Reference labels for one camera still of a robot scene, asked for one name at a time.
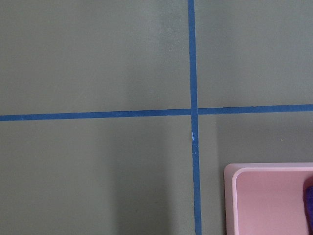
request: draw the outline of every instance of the pink plastic bin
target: pink plastic bin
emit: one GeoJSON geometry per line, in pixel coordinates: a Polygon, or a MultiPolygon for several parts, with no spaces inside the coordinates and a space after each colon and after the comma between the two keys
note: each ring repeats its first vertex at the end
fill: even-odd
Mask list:
{"type": "Polygon", "coordinates": [[[313,163],[229,164],[224,171],[227,235],[308,235],[304,189],[313,163]]]}

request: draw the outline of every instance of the purple fabric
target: purple fabric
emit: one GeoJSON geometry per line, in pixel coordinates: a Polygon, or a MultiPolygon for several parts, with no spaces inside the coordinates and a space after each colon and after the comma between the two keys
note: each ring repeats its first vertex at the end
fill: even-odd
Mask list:
{"type": "Polygon", "coordinates": [[[313,186],[307,188],[305,193],[305,202],[309,216],[310,227],[313,230],[313,186]]]}

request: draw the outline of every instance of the gray floor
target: gray floor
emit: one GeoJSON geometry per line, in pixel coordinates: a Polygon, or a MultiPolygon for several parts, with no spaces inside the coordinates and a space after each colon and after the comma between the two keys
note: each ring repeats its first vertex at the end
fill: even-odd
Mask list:
{"type": "MultiPolygon", "coordinates": [[[[196,3],[199,107],[313,103],[313,2],[196,3]]],[[[1,1],[0,115],[190,108],[187,1],[1,1]]],[[[194,234],[189,116],[0,122],[0,234],[194,234]]],[[[310,162],[312,113],[199,116],[202,230],[228,163],[310,162]]]]}

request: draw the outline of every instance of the blue painter's tape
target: blue painter's tape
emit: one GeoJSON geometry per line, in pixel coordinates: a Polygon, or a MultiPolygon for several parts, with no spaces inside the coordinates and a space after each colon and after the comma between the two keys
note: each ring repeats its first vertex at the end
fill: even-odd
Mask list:
{"type": "Polygon", "coordinates": [[[198,114],[216,115],[216,114],[252,114],[252,113],[308,112],[308,111],[313,111],[313,104],[200,108],[198,109],[198,114]]]}
{"type": "Polygon", "coordinates": [[[196,235],[201,235],[201,191],[199,166],[197,57],[194,0],[188,0],[188,25],[195,233],[196,235]]]}
{"type": "Polygon", "coordinates": [[[25,114],[3,115],[0,121],[26,121],[26,120],[56,120],[56,119],[85,119],[85,118],[128,118],[128,117],[156,117],[190,115],[190,109],[161,109],[139,111],[112,111],[88,113],[59,113],[59,114],[25,114]]]}

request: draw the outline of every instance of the pink container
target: pink container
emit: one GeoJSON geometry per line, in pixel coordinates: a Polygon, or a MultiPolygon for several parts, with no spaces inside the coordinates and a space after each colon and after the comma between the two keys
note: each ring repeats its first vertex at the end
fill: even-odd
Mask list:
{"type": "Polygon", "coordinates": [[[229,164],[227,235],[308,235],[303,192],[313,163],[229,164]]]}

